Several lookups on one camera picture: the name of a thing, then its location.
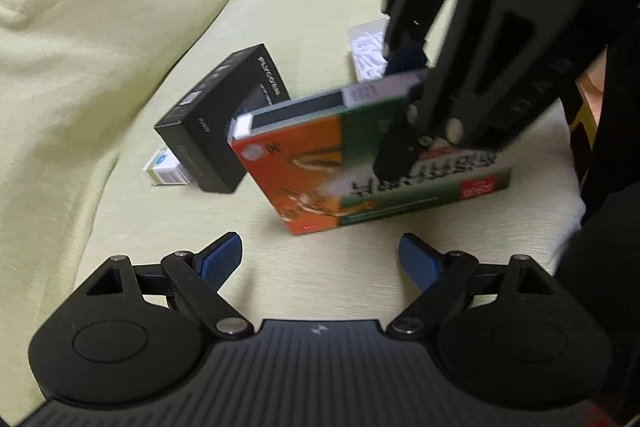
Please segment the small white blue box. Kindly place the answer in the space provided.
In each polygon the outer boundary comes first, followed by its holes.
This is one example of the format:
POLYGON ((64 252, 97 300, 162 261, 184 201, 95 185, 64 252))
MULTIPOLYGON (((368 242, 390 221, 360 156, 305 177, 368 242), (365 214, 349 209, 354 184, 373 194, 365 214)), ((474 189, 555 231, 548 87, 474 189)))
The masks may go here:
POLYGON ((165 144, 154 152, 142 171, 154 186, 190 185, 194 182, 193 176, 165 144))

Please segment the green sofa cover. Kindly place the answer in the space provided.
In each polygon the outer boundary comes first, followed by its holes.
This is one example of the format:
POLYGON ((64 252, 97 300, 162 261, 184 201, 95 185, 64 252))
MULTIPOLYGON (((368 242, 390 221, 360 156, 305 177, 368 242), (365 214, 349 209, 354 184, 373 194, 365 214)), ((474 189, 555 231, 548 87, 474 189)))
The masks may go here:
POLYGON ((1 414, 42 396, 32 335, 107 257, 155 263, 242 237, 222 293, 250 321, 389 322, 416 295, 407 232, 486 262, 552 268, 584 205, 563 109, 511 148, 510 186, 457 204, 292 235, 251 179, 230 195, 151 184, 155 123, 234 51, 264 44, 292 96, 352 80, 349 28, 381 0, 1 0, 1 414))

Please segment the black Flyco box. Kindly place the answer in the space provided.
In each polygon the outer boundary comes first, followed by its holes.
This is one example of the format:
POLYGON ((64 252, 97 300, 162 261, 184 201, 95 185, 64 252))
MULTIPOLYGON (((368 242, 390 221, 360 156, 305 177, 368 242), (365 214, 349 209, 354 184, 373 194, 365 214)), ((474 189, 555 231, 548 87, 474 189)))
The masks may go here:
POLYGON ((231 194, 246 170, 228 143, 239 116, 288 101, 290 94, 266 46, 231 53, 154 124, 154 130, 198 187, 231 194))

